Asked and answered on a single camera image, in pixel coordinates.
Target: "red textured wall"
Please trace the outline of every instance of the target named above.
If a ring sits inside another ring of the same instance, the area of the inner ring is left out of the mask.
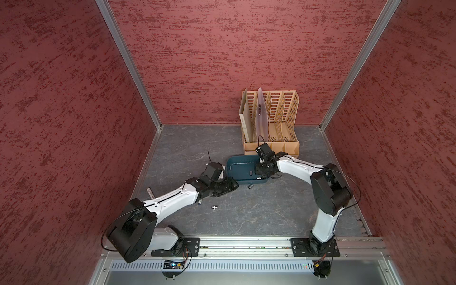
[[[297,90],[319,124],[385,0],[109,1],[163,123],[239,124],[241,92]]]
[[[326,133],[406,284],[455,284],[456,2],[403,0]]]
[[[2,1],[0,37],[0,283],[86,285],[154,126],[95,1]]]

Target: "aluminum frame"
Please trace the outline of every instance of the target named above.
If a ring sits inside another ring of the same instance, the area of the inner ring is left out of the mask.
[[[144,184],[144,179],[147,175],[147,171],[152,162],[152,158],[154,157],[155,149],[157,148],[158,141],[160,139],[162,131],[163,131],[163,127],[160,129],[157,129],[157,132],[155,133],[154,139],[152,140],[152,144],[150,145],[150,148],[149,148],[149,152],[147,153],[144,164],[141,168],[140,175],[138,176],[138,180],[136,180],[136,184],[133,189],[133,193],[131,193],[130,200],[136,198],[138,196],[138,194],[141,192],[141,188],[143,187],[143,184]]]
[[[131,53],[128,50],[127,44],[125,43],[122,33],[120,32],[119,26],[117,25],[114,14],[111,10],[111,6],[109,6],[107,0],[95,0],[95,2],[97,3],[101,15],[103,16],[104,21],[106,22],[106,25],[108,26],[108,29],[114,38],[114,41],[117,45],[117,48],[119,49],[120,54],[122,55],[122,58],[125,61],[128,71],[130,71],[131,77],[133,78],[133,81],[136,84],[136,88],[138,89],[144,101],[144,105],[146,106],[147,111],[149,112],[149,115],[152,118],[155,127],[157,128],[157,131],[161,130],[162,123],[160,121],[160,118],[158,118],[157,111],[152,105],[152,101],[150,100],[147,89],[144,85],[144,82],[141,79],[140,73],[138,72],[138,68],[136,68],[135,62],[133,61],[133,57],[131,56]]]
[[[200,249],[195,259],[313,259],[294,257],[291,249],[291,238],[294,236],[188,236],[199,238]],[[109,241],[108,249],[115,249]],[[341,254],[334,259],[352,260],[389,260],[391,256],[382,237],[337,237],[337,246]],[[147,254],[139,259],[167,259]],[[122,259],[117,252],[102,254],[100,259]]]
[[[277,260],[279,262],[302,262],[313,258],[294,257],[291,249],[292,236],[195,236],[200,238],[200,249],[193,260]],[[334,260],[378,260],[388,285],[403,285],[382,237],[338,237],[341,257]],[[164,260],[169,257],[152,257],[144,254],[138,260]],[[117,252],[101,255],[90,285],[103,285],[111,264],[123,260]]]
[[[377,44],[380,36],[382,35],[383,31],[385,30],[386,26],[389,23],[389,20],[393,16],[394,12],[396,11],[397,7],[399,6],[401,0],[388,0],[383,7],[380,15],[377,18],[372,30],[370,31],[366,41],[364,42],[363,47],[361,48],[355,62],[352,65],[352,68],[348,72],[345,81],[343,82],[339,92],[335,96],[333,102],[331,103],[328,111],[326,112],[325,117],[321,121],[320,128],[322,130],[326,129],[329,122],[331,121],[332,117],[336,113],[337,108],[342,103],[345,95],[347,94],[348,90],[350,89],[351,85],[353,84],[356,76],[358,76],[359,71],[363,67],[364,63],[366,62],[367,58],[369,57],[371,51],[373,50],[374,46]]]
[[[321,136],[323,137],[323,141],[325,142],[326,148],[328,149],[329,154],[331,155],[332,161],[336,164],[336,166],[339,168],[339,170],[343,173],[343,170],[339,164],[339,161],[337,160],[336,154],[334,153],[334,150],[332,149],[332,146],[328,140],[328,137],[326,136],[326,133],[322,128],[320,128],[320,133],[321,133]],[[354,197],[352,198],[351,203],[356,203]],[[360,226],[362,228],[364,228],[366,235],[372,236],[372,232],[369,229],[369,226],[368,226],[366,220],[364,219],[363,213],[361,212],[361,209],[359,208],[359,206],[356,205],[353,207],[353,209],[355,210],[356,215],[359,217]]]

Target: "wire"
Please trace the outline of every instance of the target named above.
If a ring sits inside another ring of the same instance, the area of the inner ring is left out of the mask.
[[[271,175],[268,175],[268,176],[269,176],[269,178],[271,178],[271,179],[279,179],[279,178],[281,178],[281,177],[282,177],[282,175],[281,175],[281,174],[277,174],[277,175],[279,175],[279,177],[272,177]]]
[[[106,227],[106,229],[104,230],[103,234],[101,235],[101,242],[100,242],[100,243],[101,243],[101,247],[102,247],[104,250],[107,250],[107,251],[114,251],[114,252],[115,252],[115,251],[118,251],[118,250],[113,250],[113,249],[107,249],[107,248],[104,247],[104,245],[103,245],[103,238],[104,238],[104,236],[106,235],[106,232],[108,231],[108,228],[109,228],[115,221],[117,221],[119,218],[121,218],[121,217],[123,217],[123,216],[125,216],[125,215],[128,215],[128,214],[131,214],[131,213],[133,213],[133,212],[139,211],[140,209],[146,208],[146,207],[149,207],[149,206],[151,206],[151,205],[142,206],[142,207],[140,207],[140,208],[138,208],[138,209],[135,209],[135,210],[133,210],[133,211],[126,212],[126,213],[124,213],[124,214],[118,216],[115,220],[113,220],[112,223],[110,223],[110,224]]]
[[[187,269],[189,266],[190,266],[190,263],[192,262],[192,258],[193,258],[193,255],[192,255],[192,251],[191,250],[188,250],[187,246],[185,247],[185,251],[187,251],[187,258],[188,258],[188,253],[190,253],[190,261],[188,262],[187,264],[187,267],[185,267],[181,272],[180,274],[182,274],[185,269]]]
[[[330,170],[330,171],[332,171],[332,172],[340,173],[340,174],[344,175],[346,178],[350,179],[353,183],[355,183],[355,185],[356,185],[356,187],[358,188],[358,191],[359,191],[359,198],[358,198],[358,200],[356,200],[356,199],[354,198],[354,199],[355,199],[355,203],[354,203],[353,205],[351,205],[351,206],[348,206],[348,207],[344,208],[344,209],[341,211],[341,213],[342,213],[343,211],[345,211],[345,210],[347,210],[347,209],[353,207],[353,206],[358,205],[359,201],[360,201],[361,198],[363,197],[363,192],[361,192],[361,188],[359,187],[359,185],[358,185],[350,176],[346,175],[345,173],[342,173],[342,172],[337,171],[337,170],[325,168],[325,167],[312,166],[312,165],[307,164],[307,163],[305,163],[305,162],[299,162],[299,161],[295,161],[295,160],[293,160],[293,159],[292,159],[291,161],[293,161],[293,162],[295,162],[295,163],[305,164],[305,165],[307,165],[307,166],[310,166],[310,167],[313,167],[313,168],[317,168],[317,169]]]
[[[322,262],[326,257],[326,254],[324,254],[319,260],[317,260],[316,262],[314,262],[314,264],[317,264],[319,262]]]
[[[154,202],[154,203],[152,203],[152,204],[150,204],[150,205],[147,205],[147,206],[146,206],[146,205],[141,206],[141,207],[139,207],[139,208],[137,208],[137,209],[135,209],[135,210],[132,210],[132,211],[123,213],[122,215],[118,216],[118,217],[117,217],[115,220],[113,220],[112,223],[110,223],[110,224],[106,227],[106,229],[104,230],[103,235],[101,236],[101,241],[100,241],[101,247],[102,247],[104,250],[107,250],[107,251],[114,251],[114,252],[117,252],[117,251],[118,251],[118,250],[113,250],[113,249],[107,249],[107,248],[103,245],[103,238],[104,238],[104,236],[106,235],[106,232],[108,231],[108,228],[109,228],[115,221],[117,221],[119,218],[121,218],[121,217],[123,217],[123,216],[125,216],[125,215],[128,215],[128,214],[131,214],[131,213],[133,213],[133,212],[139,211],[139,210],[141,210],[141,209],[143,209],[143,208],[147,208],[147,207],[156,205],[156,204],[158,204],[158,203],[161,203],[161,202],[163,202],[163,201],[166,201],[166,200],[168,200],[169,198],[173,198],[175,195],[173,195],[173,196],[171,196],[171,197],[168,197],[168,198],[166,198],[166,199],[163,199],[163,200],[161,200],[161,201]]]
[[[336,237],[336,235],[334,235],[334,244],[336,243],[336,241],[337,241],[337,237]],[[334,259],[334,255],[332,256],[332,258],[331,258],[331,262],[330,262],[330,264],[329,264],[329,268],[330,268],[330,270],[331,270],[331,266],[332,266],[332,260],[333,260],[333,259]]]
[[[259,146],[259,137],[261,137],[261,139],[263,140],[263,142],[266,143],[266,142],[264,141],[264,137],[263,137],[262,135],[258,135],[258,139],[257,139],[258,146]]]

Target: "dark teal tray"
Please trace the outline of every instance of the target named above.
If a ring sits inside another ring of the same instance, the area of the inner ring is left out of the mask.
[[[232,156],[227,162],[227,176],[239,184],[265,183],[268,177],[255,174],[255,163],[259,163],[258,155]]]

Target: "black cable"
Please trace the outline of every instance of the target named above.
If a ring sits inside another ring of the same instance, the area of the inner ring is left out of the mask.
[[[188,262],[187,267],[185,267],[185,268],[180,272],[180,274],[182,274],[182,273],[185,271],[185,269],[187,269],[187,268],[190,266],[190,262],[192,262],[192,257],[193,257],[192,251],[191,251],[191,250],[188,250],[187,247],[185,247],[185,249],[187,250],[188,253],[190,253],[190,261]]]
[[[281,177],[282,177],[282,175],[281,175],[281,174],[277,174],[277,175],[280,175],[280,176],[279,176],[279,177],[272,177],[272,176],[270,176],[270,175],[269,175],[269,178],[271,178],[271,179],[279,179],[279,178],[281,178]]]
[[[118,216],[118,217],[117,217],[115,220],[113,220],[112,223],[110,223],[110,224],[106,227],[106,229],[104,230],[103,235],[101,236],[101,241],[100,241],[101,247],[102,247],[104,250],[107,250],[107,251],[114,251],[114,252],[117,251],[117,250],[105,248],[104,245],[103,245],[103,238],[104,238],[104,236],[106,235],[106,232],[108,231],[108,228],[109,228],[115,221],[117,221],[119,218],[121,218],[121,217],[123,217],[123,216],[125,216],[125,215],[128,215],[128,214],[131,214],[131,213],[133,213],[133,212],[139,211],[139,210],[141,210],[141,209],[143,209],[143,208],[147,208],[147,207],[150,207],[150,206],[159,204],[159,203],[161,203],[161,202],[163,202],[163,201],[166,201],[166,200],[168,200],[168,199],[170,199],[170,198],[173,198],[175,195],[173,195],[173,196],[171,196],[171,197],[168,197],[168,198],[166,198],[166,199],[163,199],[163,200],[161,200],[161,201],[155,202],[155,203],[153,203],[153,204],[147,205],[147,206],[146,206],[146,205],[141,206],[141,207],[139,207],[139,208],[137,208],[137,209],[135,209],[135,210],[132,210],[132,211],[123,213],[122,215]]]
[[[336,237],[336,235],[334,235],[334,244],[336,244],[336,241],[337,241],[337,237]],[[332,258],[331,258],[331,263],[329,264],[330,270],[331,270],[332,260],[333,260],[333,259],[334,259],[334,255],[332,256]]]
[[[258,135],[258,139],[257,139],[258,146],[259,146],[259,137],[261,137],[261,139],[263,140],[263,143],[266,143],[266,142],[264,141],[264,137],[263,137],[262,135]]]
[[[350,176],[346,175],[345,173],[342,173],[342,172],[337,171],[337,170],[329,169],[329,168],[312,166],[312,165],[307,164],[307,163],[305,163],[305,162],[299,162],[299,161],[294,161],[294,160],[291,160],[291,161],[292,161],[292,162],[295,162],[295,163],[305,164],[305,165],[307,165],[307,166],[310,166],[310,167],[313,167],[313,168],[317,168],[317,169],[324,169],[324,170],[329,170],[329,171],[333,171],[333,172],[340,173],[340,174],[344,175],[346,178],[350,179],[353,183],[355,183],[355,185],[356,185],[356,187],[358,188],[358,191],[359,191],[359,198],[358,198],[358,200],[356,200],[356,199],[353,197],[353,198],[355,199],[355,203],[354,203],[353,205],[351,205],[351,206],[348,206],[348,207],[344,208],[344,209],[341,211],[341,213],[342,213],[343,211],[345,211],[345,210],[347,210],[347,209],[353,207],[353,206],[358,205],[359,201],[360,201],[361,198],[363,197],[363,192],[361,192],[361,188],[359,187],[359,185],[358,185]]]

